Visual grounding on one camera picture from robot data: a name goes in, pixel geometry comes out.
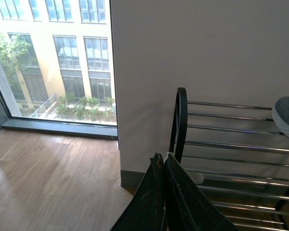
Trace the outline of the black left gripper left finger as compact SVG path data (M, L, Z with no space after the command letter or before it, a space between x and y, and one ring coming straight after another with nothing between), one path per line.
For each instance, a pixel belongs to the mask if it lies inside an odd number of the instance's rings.
M150 165L136 193L118 218L112 231L165 231L164 161L161 154Z

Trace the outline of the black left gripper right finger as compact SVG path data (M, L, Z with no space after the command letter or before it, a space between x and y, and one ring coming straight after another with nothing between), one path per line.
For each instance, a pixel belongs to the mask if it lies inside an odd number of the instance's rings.
M237 231L167 153L164 162L165 207L170 231Z

